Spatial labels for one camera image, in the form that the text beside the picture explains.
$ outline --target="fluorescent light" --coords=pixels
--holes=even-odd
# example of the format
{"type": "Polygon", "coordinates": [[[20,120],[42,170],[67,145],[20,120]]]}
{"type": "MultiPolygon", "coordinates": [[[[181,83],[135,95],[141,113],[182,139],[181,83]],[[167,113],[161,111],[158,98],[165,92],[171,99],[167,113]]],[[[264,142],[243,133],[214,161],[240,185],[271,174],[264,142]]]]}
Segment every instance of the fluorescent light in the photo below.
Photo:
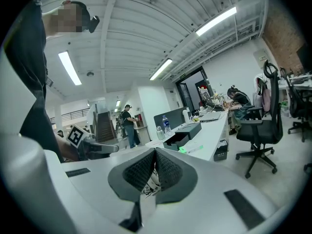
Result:
{"type": "Polygon", "coordinates": [[[63,53],[59,53],[59,58],[61,60],[61,62],[63,63],[64,68],[66,69],[67,73],[69,74],[69,77],[72,79],[72,81],[74,82],[74,84],[77,85],[81,85],[81,81],[79,80],[79,77],[72,65],[72,62],[70,61],[68,52],[65,51],[63,53]]]}
{"type": "Polygon", "coordinates": [[[198,36],[201,36],[207,30],[216,26],[219,22],[222,22],[224,19],[228,18],[231,15],[234,15],[235,13],[236,13],[236,7],[222,13],[220,16],[217,16],[215,19],[212,19],[211,21],[206,23],[204,26],[202,26],[199,30],[197,30],[196,33],[198,34],[198,36]]]}
{"type": "Polygon", "coordinates": [[[154,80],[168,65],[172,62],[171,59],[167,59],[163,65],[161,65],[160,69],[156,71],[156,73],[150,78],[150,80],[154,80]]]}

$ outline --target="brick wall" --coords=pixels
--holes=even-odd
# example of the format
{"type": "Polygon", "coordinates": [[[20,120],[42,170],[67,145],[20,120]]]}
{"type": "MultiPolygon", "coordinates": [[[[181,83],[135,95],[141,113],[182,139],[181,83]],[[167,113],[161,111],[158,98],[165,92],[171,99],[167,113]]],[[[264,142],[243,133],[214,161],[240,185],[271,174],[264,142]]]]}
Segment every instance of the brick wall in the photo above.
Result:
{"type": "Polygon", "coordinates": [[[262,35],[279,67],[303,73],[302,64],[296,51],[304,44],[295,21],[278,0],[269,0],[266,25],[262,35]]]}

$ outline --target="black t-shirt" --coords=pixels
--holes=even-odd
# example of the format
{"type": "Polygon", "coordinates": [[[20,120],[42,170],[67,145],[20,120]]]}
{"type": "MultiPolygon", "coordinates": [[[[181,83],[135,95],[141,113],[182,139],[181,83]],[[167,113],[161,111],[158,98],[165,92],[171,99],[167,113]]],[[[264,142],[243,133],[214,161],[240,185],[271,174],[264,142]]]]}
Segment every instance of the black t-shirt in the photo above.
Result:
{"type": "Polygon", "coordinates": [[[122,113],[122,119],[123,119],[123,125],[124,126],[133,126],[133,121],[128,121],[127,118],[131,118],[131,115],[127,112],[127,111],[124,111],[122,113]]]}
{"type": "Polygon", "coordinates": [[[245,93],[241,92],[241,91],[237,92],[234,95],[233,101],[236,101],[236,102],[238,102],[241,105],[245,105],[245,104],[247,104],[249,102],[248,101],[248,96],[245,93]]]}
{"type": "Polygon", "coordinates": [[[42,22],[41,7],[35,1],[22,12],[13,35],[5,48],[6,55],[36,101],[29,111],[20,134],[37,141],[43,149],[51,150],[63,162],[51,121],[45,111],[45,81],[47,76],[44,48],[46,34],[42,22]]]}

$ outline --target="stairs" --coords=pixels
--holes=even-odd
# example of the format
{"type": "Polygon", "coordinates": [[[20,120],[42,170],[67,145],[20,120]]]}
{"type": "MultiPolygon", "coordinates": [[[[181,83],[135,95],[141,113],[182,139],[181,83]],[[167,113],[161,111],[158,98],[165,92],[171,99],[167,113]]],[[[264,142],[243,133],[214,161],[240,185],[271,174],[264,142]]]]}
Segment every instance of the stairs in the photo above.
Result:
{"type": "Polygon", "coordinates": [[[105,141],[116,138],[113,123],[110,119],[109,112],[97,115],[97,141],[103,143],[105,141]]]}

